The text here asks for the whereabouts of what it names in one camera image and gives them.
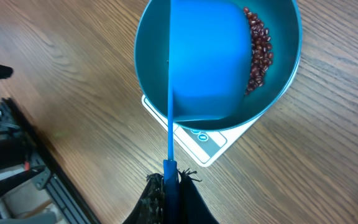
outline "wood grain surface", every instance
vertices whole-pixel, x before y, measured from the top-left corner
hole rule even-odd
[[[0,81],[103,223],[121,223],[167,133],[140,103],[133,48],[147,0],[0,0]],[[221,223],[358,223],[358,0],[299,0],[303,49],[287,93],[223,156],[181,169]]]

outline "kitchen scale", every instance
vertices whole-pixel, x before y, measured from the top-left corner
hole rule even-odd
[[[168,131],[167,119],[151,105],[145,95],[142,96],[142,104],[165,130]],[[173,138],[198,165],[208,167],[233,145],[260,117],[261,115],[246,124],[225,131],[195,131],[173,124]]]

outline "blue spatula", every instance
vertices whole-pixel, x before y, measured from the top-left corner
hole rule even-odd
[[[252,55],[248,21],[233,3],[171,0],[169,46],[164,223],[176,223],[179,184],[173,121],[221,119],[239,106]]]

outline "blue bowl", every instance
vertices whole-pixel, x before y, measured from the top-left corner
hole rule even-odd
[[[240,8],[249,7],[270,29],[273,65],[267,70],[265,85],[244,96],[240,107],[231,116],[219,120],[177,122],[184,128],[221,131],[253,120],[284,94],[298,69],[302,26],[295,0],[225,1]],[[169,18],[170,1],[151,0],[148,3],[139,22],[134,55],[136,74],[145,96],[165,117],[168,112]]]

